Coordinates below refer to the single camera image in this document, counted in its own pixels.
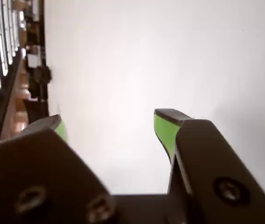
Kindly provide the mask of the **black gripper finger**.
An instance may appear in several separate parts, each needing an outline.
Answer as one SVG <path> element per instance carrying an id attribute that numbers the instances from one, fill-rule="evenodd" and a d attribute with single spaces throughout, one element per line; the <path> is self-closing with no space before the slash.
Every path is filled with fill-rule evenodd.
<path id="1" fill-rule="evenodd" d="M 217 127 L 175 109 L 154 110 L 171 163 L 169 194 L 187 224 L 265 224 L 265 192 Z"/>
<path id="2" fill-rule="evenodd" d="M 0 224 L 115 224 L 113 197 L 57 132 L 59 115 L 0 141 Z"/>

